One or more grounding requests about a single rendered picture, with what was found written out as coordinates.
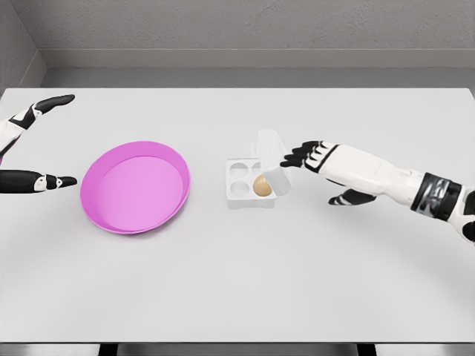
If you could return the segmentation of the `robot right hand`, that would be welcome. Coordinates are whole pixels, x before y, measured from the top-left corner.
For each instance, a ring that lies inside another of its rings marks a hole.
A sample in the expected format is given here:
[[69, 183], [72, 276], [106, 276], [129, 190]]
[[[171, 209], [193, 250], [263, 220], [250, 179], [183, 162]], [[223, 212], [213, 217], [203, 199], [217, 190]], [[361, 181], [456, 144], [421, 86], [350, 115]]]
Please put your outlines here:
[[293, 148], [280, 163], [282, 168], [296, 167], [319, 174], [347, 190], [330, 198], [330, 205], [354, 206], [372, 202], [387, 187], [378, 169], [389, 168], [383, 159], [349, 145], [328, 141], [308, 141]]

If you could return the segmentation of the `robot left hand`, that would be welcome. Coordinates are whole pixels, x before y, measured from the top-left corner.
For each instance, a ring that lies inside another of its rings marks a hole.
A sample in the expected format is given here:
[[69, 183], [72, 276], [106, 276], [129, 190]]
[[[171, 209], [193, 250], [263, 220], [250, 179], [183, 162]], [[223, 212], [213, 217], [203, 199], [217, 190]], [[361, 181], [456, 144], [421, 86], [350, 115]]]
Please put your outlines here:
[[[55, 107], [67, 105], [75, 99], [73, 94], [54, 96], [30, 105], [8, 120], [0, 121], [0, 164], [5, 154], [33, 123]], [[0, 169], [0, 194], [37, 194], [77, 184], [74, 177], [57, 177], [26, 170]]]

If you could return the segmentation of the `brown egg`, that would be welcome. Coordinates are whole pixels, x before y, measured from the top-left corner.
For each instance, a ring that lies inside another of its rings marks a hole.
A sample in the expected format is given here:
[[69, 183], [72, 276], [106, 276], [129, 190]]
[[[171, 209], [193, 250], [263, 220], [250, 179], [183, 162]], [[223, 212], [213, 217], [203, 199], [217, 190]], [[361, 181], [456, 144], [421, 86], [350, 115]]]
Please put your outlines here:
[[268, 197], [272, 193], [272, 187], [263, 174], [257, 176], [253, 182], [253, 191], [259, 197]]

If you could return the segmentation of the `white egg box base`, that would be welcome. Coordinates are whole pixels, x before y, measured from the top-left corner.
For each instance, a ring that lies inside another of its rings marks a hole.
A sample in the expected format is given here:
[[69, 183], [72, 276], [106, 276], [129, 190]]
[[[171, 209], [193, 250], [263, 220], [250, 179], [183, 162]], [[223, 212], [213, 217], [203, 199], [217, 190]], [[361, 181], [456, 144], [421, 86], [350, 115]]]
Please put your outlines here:
[[273, 208], [277, 196], [272, 191], [261, 197], [254, 191], [255, 179], [261, 174], [261, 161], [257, 158], [226, 160], [226, 199], [230, 209]]

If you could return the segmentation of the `pink round plate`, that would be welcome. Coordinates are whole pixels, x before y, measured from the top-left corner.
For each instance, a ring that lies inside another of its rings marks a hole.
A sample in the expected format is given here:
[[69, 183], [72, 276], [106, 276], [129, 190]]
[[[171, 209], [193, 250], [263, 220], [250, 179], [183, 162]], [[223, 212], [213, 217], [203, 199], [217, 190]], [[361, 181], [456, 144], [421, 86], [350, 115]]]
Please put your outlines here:
[[191, 187], [189, 166], [173, 148], [137, 141], [117, 146], [86, 172], [80, 201], [85, 216], [115, 234], [138, 234], [172, 219]]

